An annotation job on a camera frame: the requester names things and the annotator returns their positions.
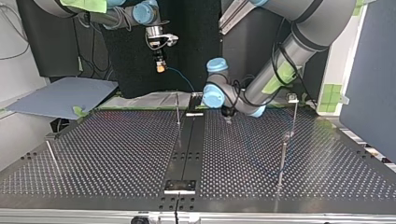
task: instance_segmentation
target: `light gray panel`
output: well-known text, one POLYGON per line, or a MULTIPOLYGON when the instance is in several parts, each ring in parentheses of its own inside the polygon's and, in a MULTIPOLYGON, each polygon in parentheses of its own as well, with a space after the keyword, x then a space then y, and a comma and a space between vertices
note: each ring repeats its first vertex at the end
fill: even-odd
POLYGON ((364 141, 396 161, 396 1, 369 5, 341 122, 364 141))
POLYGON ((118 87, 116 82, 65 77, 7 107, 7 110, 52 118, 78 119, 73 107, 89 112, 118 87))

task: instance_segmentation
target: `white wall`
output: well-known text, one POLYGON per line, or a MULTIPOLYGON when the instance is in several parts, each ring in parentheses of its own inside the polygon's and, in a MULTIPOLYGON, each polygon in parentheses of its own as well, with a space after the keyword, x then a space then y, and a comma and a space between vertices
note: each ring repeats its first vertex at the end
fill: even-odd
MULTIPOLYGON (((0 2, 17 9, 15 0, 0 2)), ((11 12, 7 14, 21 28, 15 16, 11 12)), ((25 48, 26 42, 0 14, 0 58, 19 54, 25 48)), ((0 60, 0 109, 45 85, 46 80, 39 76, 30 50, 15 59, 0 60)), ((44 142, 44 136, 51 132, 51 120, 53 119, 0 113, 0 170, 44 142)))
MULTIPOLYGON (((363 7, 360 16, 353 16, 350 19, 344 32, 332 43, 319 95, 319 105, 325 84, 342 85, 341 94, 345 95, 347 92, 347 84, 352 72, 352 65, 361 37, 361 28, 364 23, 366 11, 367 5, 363 7)), ((321 116, 340 116, 341 109, 342 104, 338 104, 334 113, 318 113, 321 116)))

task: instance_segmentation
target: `black cable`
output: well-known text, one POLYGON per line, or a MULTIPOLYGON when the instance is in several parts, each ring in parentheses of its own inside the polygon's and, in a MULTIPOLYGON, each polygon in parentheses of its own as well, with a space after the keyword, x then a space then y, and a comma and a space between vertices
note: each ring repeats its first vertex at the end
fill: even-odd
POLYGON ((176 224, 178 224, 177 207, 178 207, 178 199, 177 199, 176 207, 175 207, 175 223, 176 223, 176 224))
POLYGON ((276 52, 276 46, 278 46, 278 42, 277 42, 277 40, 279 39, 279 36, 280 36, 280 31, 282 30, 282 27, 283 27, 283 24, 285 23, 285 18, 282 20, 282 22, 279 24, 279 27, 277 28, 277 31, 276 31, 276 37, 275 37, 275 41, 274 41, 274 43, 273 43, 273 46, 272 46, 272 54, 271 54, 271 64, 272 64, 272 66, 273 66, 273 69, 274 69, 274 73, 275 73, 275 76, 276 76, 276 78, 277 78, 277 80, 280 82, 280 83, 282 83, 282 85, 284 85, 284 86, 289 86, 289 84, 291 83, 287 83, 287 82, 285 82, 281 77, 280 77, 280 75, 279 75, 279 73, 277 72, 277 64, 276 64, 276 60, 277 59, 275 59, 275 52, 276 52))
POLYGON ((298 68, 297 68, 296 64, 294 63, 293 59, 289 56, 289 54, 286 52, 286 50, 283 48, 283 46, 279 45, 278 47, 279 47, 279 50, 280 50, 280 52, 282 53, 283 57, 286 59, 286 61, 288 61, 288 63, 289 63, 289 64, 291 65, 291 67, 293 68, 293 70, 294 70, 294 75, 297 76, 297 78, 300 79, 300 81, 301 81, 301 83, 302 83, 302 85, 303 85, 303 88, 304 88, 306 94, 307 94, 308 97, 312 100, 312 103, 314 104, 315 108, 318 108, 317 103, 315 103, 314 98, 312 98, 311 94, 310 94, 309 91, 308 91, 308 88, 305 86, 304 80, 303 80, 303 78, 301 77, 300 72, 298 71, 298 68))
POLYGON ((236 99, 231 106, 232 111, 235 109, 235 106, 238 103, 238 99, 241 97, 241 92, 242 92, 241 84, 239 83, 238 80, 233 81, 233 88, 236 90, 236 99))
POLYGON ((282 46, 282 43, 277 42, 277 40, 279 39, 279 36, 280 36, 280 31, 281 31, 281 29, 282 29, 282 27, 283 27, 283 24, 284 24, 285 20, 286 20, 286 19, 284 18, 284 19, 282 20, 282 22, 279 24, 279 27, 277 28, 277 31, 276 31, 276 39, 275 39, 275 41, 274 41, 274 43, 273 43, 273 47, 272 47, 271 63, 272 63, 273 69, 274 69, 274 73, 275 73, 275 75, 276 75, 277 80, 278 80, 280 83, 282 83, 282 85, 284 85, 284 86, 289 86, 289 84, 290 84, 291 82, 293 82, 293 81, 291 81, 291 82, 289 82, 289 83, 285 82, 285 81, 280 77, 279 73, 277 72, 277 69, 278 69, 278 68, 277 68, 277 65, 276 65, 275 52, 276 52, 276 47, 278 47, 279 51, 282 53, 282 55, 283 55, 283 57, 285 58, 285 60, 286 60, 286 61, 290 64, 290 66, 293 68, 293 70, 294 70, 294 75, 293 75, 293 77, 297 77, 297 78, 300 79, 300 81, 301 81, 301 83, 302 83, 302 85, 303 85, 303 88, 304 88, 306 94, 307 94, 308 97, 312 100, 312 103, 314 104, 315 108, 318 108, 318 105, 315 103, 314 98, 312 98, 311 94, 310 94, 309 91, 308 91, 308 88, 305 86, 304 80, 303 80, 303 78, 301 77, 301 75, 300 75, 300 73, 299 73, 299 71, 298 71, 298 68, 297 68, 296 64, 294 63, 293 59, 292 59, 292 58, 289 56, 289 54, 286 52, 286 50, 285 50, 284 47, 282 46))
POLYGON ((93 63, 93 66, 99 71, 99 72, 108 72, 111 66, 110 62, 110 56, 107 54, 107 67, 105 69, 99 68, 99 66, 95 62, 95 40, 96 40, 96 32, 95 29, 93 29, 93 35, 92 35, 92 55, 91 55, 91 60, 93 63))

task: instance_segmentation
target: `vertical metal post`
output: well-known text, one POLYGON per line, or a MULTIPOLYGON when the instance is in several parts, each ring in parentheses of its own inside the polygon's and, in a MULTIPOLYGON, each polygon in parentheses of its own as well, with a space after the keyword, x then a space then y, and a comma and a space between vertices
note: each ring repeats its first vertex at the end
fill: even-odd
POLYGON ((278 182, 277 182, 277 186, 279 188, 282 187, 283 168, 285 167, 287 149, 288 149, 288 143, 287 143, 286 138, 285 138, 285 141, 283 142, 283 145, 282 145, 282 157, 280 159, 280 172, 279 172, 279 179, 278 179, 278 182))
POLYGON ((177 92, 176 92, 176 99, 175 100, 176 100, 175 104, 176 104, 176 112, 177 112, 177 125, 180 126, 180 114, 178 112, 178 94, 177 94, 177 92))
POLYGON ((288 103, 290 104, 295 104, 294 107, 294 114, 293 114, 293 123, 291 126, 291 130, 285 134, 285 136, 283 137, 283 144, 282 144, 282 157, 280 158, 280 170, 279 170, 279 179, 277 182, 278 188, 282 188, 282 178, 283 178, 283 172, 285 169, 285 161, 286 161, 286 153, 288 150, 288 142, 290 141, 290 139, 294 136, 294 128, 295 128, 295 123, 296 123, 296 119, 297 119, 297 109, 298 109, 298 103, 299 100, 297 98, 296 94, 288 94, 287 95, 287 100, 288 103))

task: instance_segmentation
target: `white cable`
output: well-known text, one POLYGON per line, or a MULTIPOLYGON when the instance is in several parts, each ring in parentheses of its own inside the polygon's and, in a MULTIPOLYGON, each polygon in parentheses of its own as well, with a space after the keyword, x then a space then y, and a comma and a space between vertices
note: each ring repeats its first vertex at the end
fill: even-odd
POLYGON ((10 6, 6 5, 6 4, 4 4, 4 3, 0 4, 0 12, 3 14, 4 18, 5 18, 5 19, 8 21, 8 23, 12 26, 12 28, 14 28, 14 30, 18 33, 18 35, 19 35, 24 41, 26 41, 26 43, 27 43, 27 42, 28 42, 27 36, 26 36, 26 33, 25 33, 24 30, 23 30, 22 19, 21 19, 20 15, 18 14, 18 12, 17 12, 14 8, 12 8, 12 7, 10 7, 10 6), (8 15, 6 14, 6 12, 3 10, 3 8, 7 8, 8 10, 10 10, 10 11, 17 17, 18 22, 20 23, 22 32, 20 32, 20 31, 18 30, 18 28, 14 25, 14 23, 11 21, 11 19, 9 18, 9 16, 8 16, 8 15))
POLYGON ((8 23, 12 26, 12 28, 17 32, 17 34, 27 43, 26 49, 25 49, 23 52, 21 52, 21 53, 19 53, 19 54, 16 54, 16 55, 13 55, 13 56, 5 57, 5 58, 0 58, 0 61, 3 61, 3 60, 8 60, 8 59, 14 59, 14 58, 17 58, 17 57, 23 55, 23 54, 26 53, 27 50, 29 49, 30 44, 29 44, 29 42, 28 42, 26 33, 25 33, 24 30, 23 30, 22 19, 21 19, 20 15, 18 14, 18 12, 17 12, 14 8, 12 8, 12 7, 10 7, 10 6, 6 5, 6 4, 4 4, 4 3, 0 3, 0 12, 1 12, 1 14, 3 15, 3 17, 8 21, 8 23), (20 32, 20 31, 18 30, 18 28, 15 27, 14 23, 11 21, 11 19, 9 18, 9 16, 8 16, 8 15, 6 14, 6 12, 4 11, 4 8, 7 8, 8 10, 10 10, 10 11, 17 17, 17 19, 19 20, 19 23, 20 23, 22 32, 20 32))

